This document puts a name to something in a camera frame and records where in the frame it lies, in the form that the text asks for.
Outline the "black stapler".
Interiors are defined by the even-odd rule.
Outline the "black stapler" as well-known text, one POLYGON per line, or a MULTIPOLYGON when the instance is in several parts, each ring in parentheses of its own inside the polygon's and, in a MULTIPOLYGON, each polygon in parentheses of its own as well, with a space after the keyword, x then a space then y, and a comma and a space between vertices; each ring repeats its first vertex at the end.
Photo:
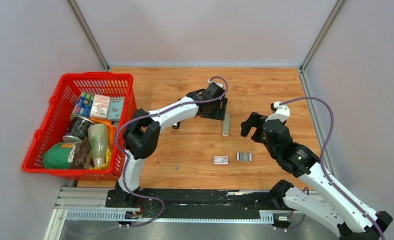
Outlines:
POLYGON ((178 122, 176 122, 176 123, 174 123, 174 124, 172 125, 172 128, 175 129, 175 130, 178 130, 178 129, 180 128, 180 125, 181 125, 181 122, 178 121, 178 122))

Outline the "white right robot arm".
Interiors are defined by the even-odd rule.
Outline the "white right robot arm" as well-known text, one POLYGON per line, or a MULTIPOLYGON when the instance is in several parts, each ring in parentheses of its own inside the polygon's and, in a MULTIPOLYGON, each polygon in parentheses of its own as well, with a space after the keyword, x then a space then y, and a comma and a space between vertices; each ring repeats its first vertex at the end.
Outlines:
POLYGON ((251 139, 262 143, 284 171, 309 185, 323 198, 320 201, 304 194, 292 183, 280 180, 270 190, 274 208, 298 210, 341 240, 378 240, 392 223, 388 212, 376 211, 364 204, 323 169, 319 157, 305 145, 295 142, 281 120, 252 112, 240 127, 243 137, 255 128, 251 139))

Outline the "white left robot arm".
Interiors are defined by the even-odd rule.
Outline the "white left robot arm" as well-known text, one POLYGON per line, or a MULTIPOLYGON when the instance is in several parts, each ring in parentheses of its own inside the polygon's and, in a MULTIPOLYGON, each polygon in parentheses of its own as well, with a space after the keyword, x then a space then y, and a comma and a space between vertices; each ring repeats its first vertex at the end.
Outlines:
POLYGON ((132 119, 116 132, 114 144, 124 154, 124 165, 116 186, 118 200, 125 207, 133 207, 140 196, 136 190, 144 163, 157 148, 160 133, 184 120, 200 117, 222 121, 225 118, 228 99, 228 82, 221 77, 216 83, 212 77, 208 87, 189 92, 178 101, 160 109, 138 109, 132 119))

